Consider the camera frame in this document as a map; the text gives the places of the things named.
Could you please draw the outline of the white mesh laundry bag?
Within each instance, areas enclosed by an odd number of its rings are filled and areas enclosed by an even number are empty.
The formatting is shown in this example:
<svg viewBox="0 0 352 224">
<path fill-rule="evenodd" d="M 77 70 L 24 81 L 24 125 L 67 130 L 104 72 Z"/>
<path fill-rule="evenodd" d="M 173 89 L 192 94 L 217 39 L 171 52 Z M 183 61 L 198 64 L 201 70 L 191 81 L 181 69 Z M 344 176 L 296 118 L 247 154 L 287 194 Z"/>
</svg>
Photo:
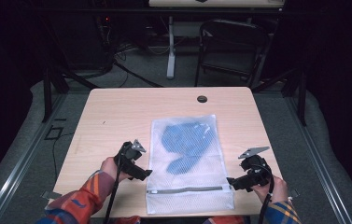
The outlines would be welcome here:
<svg viewBox="0 0 352 224">
<path fill-rule="evenodd" d="M 167 126 L 201 122 L 209 124 L 217 135 L 201 160 L 186 174 L 167 172 L 171 161 L 179 157 L 162 145 Z M 214 115 L 155 119 L 151 123 L 151 140 L 146 188 L 147 213 L 152 216 L 185 215 L 233 210 L 232 187 L 227 181 L 224 157 L 218 140 Z"/>
</svg>

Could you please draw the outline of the blue cloth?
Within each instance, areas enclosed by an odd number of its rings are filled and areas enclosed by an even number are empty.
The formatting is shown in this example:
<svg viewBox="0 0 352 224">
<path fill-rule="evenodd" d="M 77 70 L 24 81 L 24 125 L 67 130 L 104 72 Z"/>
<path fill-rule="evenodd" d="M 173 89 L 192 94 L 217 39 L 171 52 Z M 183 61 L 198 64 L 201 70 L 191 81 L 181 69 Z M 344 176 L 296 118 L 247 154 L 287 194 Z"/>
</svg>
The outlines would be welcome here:
<svg viewBox="0 0 352 224">
<path fill-rule="evenodd" d="M 204 156 L 217 135 L 209 124 L 201 122 L 167 126 L 162 135 L 162 145 L 179 157 L 170 162 L 167 172 L 172 175 L 188 173 Z"/>
</svg>

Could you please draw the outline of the person's left hand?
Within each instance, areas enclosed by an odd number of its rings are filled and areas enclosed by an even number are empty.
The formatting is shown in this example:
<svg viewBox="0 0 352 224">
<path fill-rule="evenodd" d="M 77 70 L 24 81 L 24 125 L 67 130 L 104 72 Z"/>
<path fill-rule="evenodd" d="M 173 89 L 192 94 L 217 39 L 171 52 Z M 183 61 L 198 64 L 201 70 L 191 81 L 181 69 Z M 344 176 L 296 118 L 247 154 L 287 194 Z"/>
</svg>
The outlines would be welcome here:
<svg viewBox="0 0 352 224">
<path fill-rule="evenodd" d="M 130 175 L 120 172 L 118 173 L 118 166 L 114 162 L 113 157 L 106 158 L 100 167 L 100 170 L 110 175 L 113 179 L 118 179 L 121 182 L 124 179 L 131 178 Z"/>
</svg>

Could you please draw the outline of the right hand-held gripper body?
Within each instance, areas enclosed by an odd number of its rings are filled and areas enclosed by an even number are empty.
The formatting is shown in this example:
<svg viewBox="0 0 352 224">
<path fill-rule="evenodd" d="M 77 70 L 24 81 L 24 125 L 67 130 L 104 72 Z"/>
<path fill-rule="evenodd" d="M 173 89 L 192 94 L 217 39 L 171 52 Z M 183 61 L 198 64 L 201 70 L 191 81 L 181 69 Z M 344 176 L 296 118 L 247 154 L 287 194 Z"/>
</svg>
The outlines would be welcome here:
<svg viewBox="0 0 352 224">
<path fill-rule="evenodd" d="M 239 156 L 239 159 L 243 159 L 240 166 L 250 178 L 252 187 L 265 186 L 269 183 L 272 170 L 266 160 L 260 156 L 261 152 L 268 149 L 269 147 L 251 147 Z"/>
</svg>

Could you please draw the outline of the black folding chair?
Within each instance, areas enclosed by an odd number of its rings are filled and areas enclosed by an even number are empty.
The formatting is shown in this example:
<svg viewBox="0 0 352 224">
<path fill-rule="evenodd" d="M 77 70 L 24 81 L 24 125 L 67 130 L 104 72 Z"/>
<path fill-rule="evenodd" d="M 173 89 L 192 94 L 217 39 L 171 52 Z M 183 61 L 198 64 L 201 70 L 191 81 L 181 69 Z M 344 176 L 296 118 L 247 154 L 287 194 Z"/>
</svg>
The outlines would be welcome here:
<svg viewBox="0 0 352 224">
<path fill-rule="evenodd" d="M 200 70 L 214 70 L 235 75 L 251 87 L 270 36 L 259 25 L 214 19 L 205 21 L 199 30 L 199 55 L 194 86 Z"/>
</svg>

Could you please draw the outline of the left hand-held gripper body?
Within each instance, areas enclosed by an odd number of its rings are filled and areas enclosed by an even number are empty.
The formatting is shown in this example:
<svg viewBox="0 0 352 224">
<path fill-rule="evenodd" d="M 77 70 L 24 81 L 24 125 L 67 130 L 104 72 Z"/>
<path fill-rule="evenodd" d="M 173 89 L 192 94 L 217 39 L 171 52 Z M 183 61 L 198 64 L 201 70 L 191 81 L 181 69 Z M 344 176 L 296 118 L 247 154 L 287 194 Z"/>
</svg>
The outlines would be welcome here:
<svg viewBox="0 0 352 224">
<path fill-rule="evenodd" d="M 131 170 L 137 168 L 135 161 L 146 152 L 141 143 L 137 139 L 134 139 L 133 142 L 123 143 L 114 161 L 121 170 Z"/>
</svg>

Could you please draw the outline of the black metal stand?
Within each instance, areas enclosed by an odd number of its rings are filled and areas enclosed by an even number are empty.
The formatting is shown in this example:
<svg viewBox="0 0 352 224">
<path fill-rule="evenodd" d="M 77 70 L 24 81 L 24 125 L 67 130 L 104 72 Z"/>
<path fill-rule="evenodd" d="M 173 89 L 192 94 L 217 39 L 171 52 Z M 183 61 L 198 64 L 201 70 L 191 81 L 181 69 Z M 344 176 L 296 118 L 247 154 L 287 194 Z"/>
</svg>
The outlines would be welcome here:
<svg viewBox="0 0 352 224">
<path fill-rule="evenodd" d="M 297 118 L 299 119 L 302 126 L 306 125 L 305 121 L 305 103 L 306 103 L 306 83 L 307 75 L 302 68 L 291 68 L 285 73 L 270 78 L 267 81 L 264 81 L 257 87 L 252 89 L 253 92 L 260 92 L 269 87 L 273 86 L 275 83 L 280 80 L 286 80 L 286 84 L 281 89 L 281 93 L 284 97 L 291 97 L 295 91 L 298 92 L 298 104 L 297 104 Z"/>
<path fill-rule="evenodd" d="M 46 122 L 52 113 L 52 90 L 54 87 L 60 94 L 67 94 L 69 92 L 69 86 L 65 81 L 65 77 L 74 79 L 77 83 L 89 88 L 90 90 L 97 89 L 95 84 L 90 83 L 87 79 L 78 76 L 69 69 L 65 69 L 61 66 L 48 67 L 43 72 L 43 89 L 44 89 L 44 106 L 45 113 L 42 119 Z"/>
</svg>

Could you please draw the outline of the aluminium floor rail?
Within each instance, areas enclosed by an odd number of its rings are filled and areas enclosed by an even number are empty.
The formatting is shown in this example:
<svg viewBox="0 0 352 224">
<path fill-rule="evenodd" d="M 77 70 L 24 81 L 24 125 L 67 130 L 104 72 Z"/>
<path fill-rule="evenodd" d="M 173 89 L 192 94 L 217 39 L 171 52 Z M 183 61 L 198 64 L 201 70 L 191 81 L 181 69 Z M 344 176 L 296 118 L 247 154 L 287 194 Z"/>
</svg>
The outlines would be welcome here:
<svg viewBox="0 0 352 224">
<path fill-rule="evenodd" d="M 22 126 L 0 162 L 0 218 L 29 169 L 50 119 L 60 110 L 65 98 L 64 94 L 55 97 L 49 118 L 42 122 L 44 100 L 41 96 L 34 97 Z"/>
<path fill-rule="evenodd" d="M 285 98 L 285 102 L 288 106 L 289 111 L 291 112 L 291 116 L 296 123 L 299 132 L 303 136 L 303 140 L 307 145 L 307 154 L 309 156 L 310 161 L 313 164 L 313 167 L 317 173 L 317 177 L 319 182 L 324 189 L 326 197 L 331 205 L 333 213 L 335 214 L 339 224 L 352 224 L 352 218 L 348 213 L 345 203 L 341 198 L 339 190 L 335 186 L 330 173 L 325 165 L 324 161 L 321 158 L 321 155 L 317 149 L 317 145 L 314 142 L 311 134 L 309 133 L 306 126 L 303 126 L 297 115 L 297 106 L 292 98 Z"/>
</svg>

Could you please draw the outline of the person's right hand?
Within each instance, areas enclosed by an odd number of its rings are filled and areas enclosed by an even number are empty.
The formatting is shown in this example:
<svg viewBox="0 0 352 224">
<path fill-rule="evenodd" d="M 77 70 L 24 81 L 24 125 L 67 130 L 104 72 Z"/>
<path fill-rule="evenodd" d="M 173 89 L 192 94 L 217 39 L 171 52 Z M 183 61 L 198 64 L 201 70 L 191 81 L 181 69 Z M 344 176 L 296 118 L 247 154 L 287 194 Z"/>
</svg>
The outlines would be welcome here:
<svg viewBox="0 0 352 224">
<path fill-rule="evenodd" d="M 274 177 L 274 189 L 272 191 L 273 195 L 271 198 L 271 203 L 285 202 L 289 199 L 288 185 L 283 179 L 275 176 Z M 270 185 L 266 186 L 253 186 L 253 191 L 257 194 L 260 201 L 264 203 L 266 195 L 269 193 Z"/>
</svg>

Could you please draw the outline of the white desk leg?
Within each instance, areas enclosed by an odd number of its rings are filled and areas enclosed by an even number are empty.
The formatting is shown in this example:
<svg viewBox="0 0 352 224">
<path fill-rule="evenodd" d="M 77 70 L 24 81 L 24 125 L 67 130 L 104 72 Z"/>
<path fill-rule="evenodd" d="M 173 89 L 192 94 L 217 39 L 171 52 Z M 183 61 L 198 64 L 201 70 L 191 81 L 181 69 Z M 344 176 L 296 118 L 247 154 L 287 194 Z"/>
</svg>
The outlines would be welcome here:
<svg viewBox="0 0 352 224">
<path fill-rule="evenodd" d="M 173 79 L 175 77 L 176 55 L 175 55 L 175 40 L 174 40 L 174 21 L 172 17 L 170 17 L 168 21 L 168 35 L 169 35 L 169 56 L 168 56 L 166 77 L 168 79 Z"/>
</svg>

